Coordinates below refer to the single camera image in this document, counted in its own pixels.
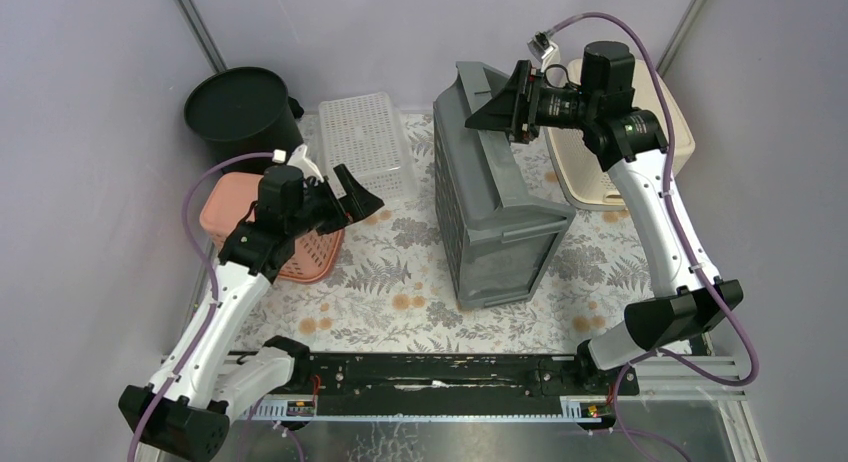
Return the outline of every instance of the table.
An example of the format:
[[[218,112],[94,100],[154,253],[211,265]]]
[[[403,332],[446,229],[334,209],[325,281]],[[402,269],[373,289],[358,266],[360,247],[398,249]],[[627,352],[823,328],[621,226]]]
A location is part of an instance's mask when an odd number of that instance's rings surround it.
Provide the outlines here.
[[[570,353],[621,321],[626,304],[652,296],[645,255],[627,211],[578,211],[532,301],[459,310],[433,205],[432,117],[406,114],[403,123],[419,197],[389,201],[350,227],[328,278],[313,285],[277,281],[242,326],[235,350],[257,350],[268,338],[284,335],[313,351]],[[305,116],[300,128],[308,143],[314,141],[317,117]],[[531,193],[566,203],[545,144],[513,149]],[[685,342],[672,348],[691,351]],[[745,419],[729,415],[721,402],[646,396],[620,405],[628,426],[668,437],[694,460],[735,460],[739,438],[736,429],[729,437],[727,428],[743,427]],[[243,442],[238,434],[245,424],[233,425],[216,461],[236,460],[240,448],[244,460],[297,460],[292,441],[279,430],[267,422],[250,425]],[[296,435],[308,460],[637,458],[623,435],[589,437],[564,423],[316,421]],[[639,442],[660,460],[679,459],[654,441]]]
[[[647,261],[626,210],[578,211],[532,301],[457,307],[433,204],[433,118],[404,114],[420,194],[388,201],[351,226],[336,267],[313,285],[277,281],[250,314],[235,350],[274,335],[313,351],[570,353],[652,296]],[[318,117],[300,129],[314,143]],[[533,195],[565,204],[545,143],[513,145]],[[688,353],[687,343],[674,350]]]

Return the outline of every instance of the gray plastic crate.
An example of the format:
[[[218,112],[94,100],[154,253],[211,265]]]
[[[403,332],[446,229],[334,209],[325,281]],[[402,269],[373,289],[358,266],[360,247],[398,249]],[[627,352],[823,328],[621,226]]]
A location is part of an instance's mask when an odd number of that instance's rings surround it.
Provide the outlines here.
[[[465,128],[507,75],[457,62],[456,82],[433,104],[436,216],[462,309],[533,297],[575,210],[530,195],[501,132]]]

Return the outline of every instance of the black bucket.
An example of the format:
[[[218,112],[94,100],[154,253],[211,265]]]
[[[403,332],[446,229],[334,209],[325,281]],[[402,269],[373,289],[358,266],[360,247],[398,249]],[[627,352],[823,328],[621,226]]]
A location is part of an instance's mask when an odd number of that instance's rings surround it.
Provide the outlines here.
[[[206,79],[188,96],[183,115],[218,162],[275,149],[291,153],[303,143],[286,84],[258,67],[238,67]],[[261,174],[271,164],[270,158],[245,160],[225,172]]]

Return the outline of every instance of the black joint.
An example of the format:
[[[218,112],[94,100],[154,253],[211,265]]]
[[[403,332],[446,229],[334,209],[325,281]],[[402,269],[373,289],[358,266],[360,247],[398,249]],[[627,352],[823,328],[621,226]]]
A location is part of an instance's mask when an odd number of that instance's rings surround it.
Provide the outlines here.
[[[227,407],[230,404],[226,400],[210,400],[209,405],[206,406],[206,410],[209,412],[215,412],[216,414],[226,414]]]
[[[589,352],[589,341],[584,340],[577,346],[574,355],[577,363],[576,381],[587,391],[599,391],[615,384],[619,367],[611,370],[601,370],[595,365],[592,354]]]
[[[345,190],[345,195],[339,202],[345,215],[348,217],[347,223],[359,222],[370,215],[374,214],[383,207],[383,199],[368,192],[348,170],[344,164],[337,165],[333,168],[336,177],[342,184]]]
[[[294,370],[292,371],[291,379],[283,387],[291,389],[307,387],[307,384],[310,383],[309,377],[312,375],[312,364],[309,358],[311,352],[308,346],[281,335],[271,337],[262,346],[280,349],[294,359]]]
[[[715,289],[731,310],[742,301],[738,280],[719,282]],[[724,320],[724,312],[706,288],[690,291],[683,286],[678,287],[677,292],[675,296],[637,302],[624,308],[627,331],[645,351],[704,334]]]
[[[544,32],[536,32],[536,35],[533,36],[533,38],[536,39],[536,43],[539,44],[539,46],[543,49],[547,49],[551,46],[551,43],[548,40],[548,36],[545,35]]]
[[[128,385],[124,389],[118,408],[131,430],[136,429],[153,397],[146,388]],[[162,398],[142,431],[141,442],[187,460],[209,462],[229,430],[230,419],[225,414]]]

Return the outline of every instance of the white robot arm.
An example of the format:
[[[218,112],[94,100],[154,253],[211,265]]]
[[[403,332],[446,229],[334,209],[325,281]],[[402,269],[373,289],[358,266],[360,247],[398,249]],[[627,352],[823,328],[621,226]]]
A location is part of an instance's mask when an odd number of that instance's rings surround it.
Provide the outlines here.
[[[687,238],[698,251],[698,265],[710,280],[720,279],[718,269],[707,257],[695,235],[674,181],[670,193],[662,194],[660,180],[665,158],[666,154],[655,149],[639,154],[632,162],[621,160],[608,172],[630,210],[633,225],[645,249],[651,287],[656,297],[677,296],[681,287],[686,287],[690,292],[704,288],[690,270],[680,239],[671,226],[668,210],[662,200],[664,196],[674,198],[674,205],[678,208],[677,215]],[[646,352],[645,348],[636,343],[626,322],[621,322],[595,337],[588,347],[592,359],[601,370],[620,367]]]
[[[260,397],[290,382],[303,385],[307,375],[298,365],[307,364],[297,362],[308,348],[282,337],[225,377],[218,374],[242,323],[294,254],[295,239],[311,230],[335,232],[383,206],[344,165],[334,171],[345,190],[341,199],[304,146],[287,165],[265,171],[251,206],[254,221],[245,215],[218,255],[217,297],[206,296],[147,386],[127,386],[121,395],[119,408],[134,431],[142,425],[142,442],[185,459],[211,460],[230,424]]]

